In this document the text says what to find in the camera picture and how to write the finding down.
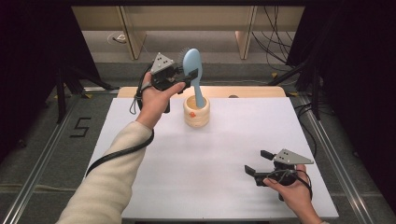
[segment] white sleeve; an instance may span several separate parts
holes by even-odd
[[[151,130],[135,121],[114,139],[105,155],[144,143]],[[57,223],[121,223],[132,196],[132,184],[146,149],[116,158],[94,168],[83,180]]]

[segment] blue spoon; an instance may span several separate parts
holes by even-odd
[[[202,77],[202,63],[201,54],[198,49],[190,49],[187,51],[183,58],[183,71],[184,74],[188,75],[191,71],[198,68],[198,77],[191,81],[191,85],[194,87],[195,91],[195,102],[197,107],[203,108],[205,106],[205,100],[201,93],[201,87],[199,82]]]

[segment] white table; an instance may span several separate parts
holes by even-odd
[[[274,169],[260,150],[277,153],[286,148],[314,159],[289,98],[209,98],[211,118],[201,129],[184,123],[183,100],[172,99],[171,112],[157,124],[123,217],[233,221],[295,217],[277,192],[256,187],[244,169],[245,165],[258,172]],[[113,100],[91,163],[135,119],[129,112],[132,101]],[[318,167],[307,165],[307,172],[318,214],[338,217]]]

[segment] aluminum rail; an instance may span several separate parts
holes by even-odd
[[[309,103],[306,95],[302,94],[300,98],[302,104],[306,105]],[[353,211],[359,221],[362,224],[374,223],[372,216],[370,215],[367,205],[364,202],[363,198],[360,196],[358,189],[355,187],[352,179],[349,177],[347,170],[345,169],[343,163],[340,160],[340,157],[337,154],[337,151],[332,145],[332,142],[329,136],[326,134],[325,129],[323,128],[320,120],[317,120],[314,114],[309,111],[308,113],[309,120],[314,127],[315,133],[323,146],[323,149],[332,165],[332,168],[337,175],[337,178],[343,188],[346,197],[348,198],[350,205],[352,206]]]
[[[67,125],[70,115],[75,108],[78,99],[80,98],[79,95],[74,95],[71,98],[70,108],[66,112],[64,119],[56,125],[54,131],[52,132],[49,141],[47,142],[46,146],[44,147],[43,152],[41,153],[40,157],[38,158],[35,167],[33,168],[32,172],[29,174],[26,182],[23,184],[21,191],[19,192],[18,196],[16,197],[13,204],[10,206],[6,218],[3,220],[4,224],[14,224],[18,223],[24,208],[29,203],[29,200],[35,190],[35,186],[40,180],[40,177],[44,173],[44,170],[50,161],[50,158],[55,150],[58,142],[64,132],[64,128]]]

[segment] fingers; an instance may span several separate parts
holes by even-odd
[[[306,166],[303,164],[297,164],[296,165],[296,170],[301,170],[306,172]],[[306,180],[306,174],[303,172],[297,172],[297,176],[299,176],[301,179]]]
[[[145,74],[145,77],[143,78],[143,83],[142,84],[145,84],[145,83],[150,82],[150,81],[151,81],[151,73],[147,72]]]
[[[186,83],[184,82],[179,82],[175,85],[173,85],[171,88],[168,90],[164,91],[168,97],[170,98],[171,96],[175,95],[176,93],[180,92],[183,90],[183,88],[186,86]]]
[[[278,191],[279,193],[280,193],[280,191],[282,191],[283,186],[278,184],[274,179],[265,178],[262,182],[266,186]]]

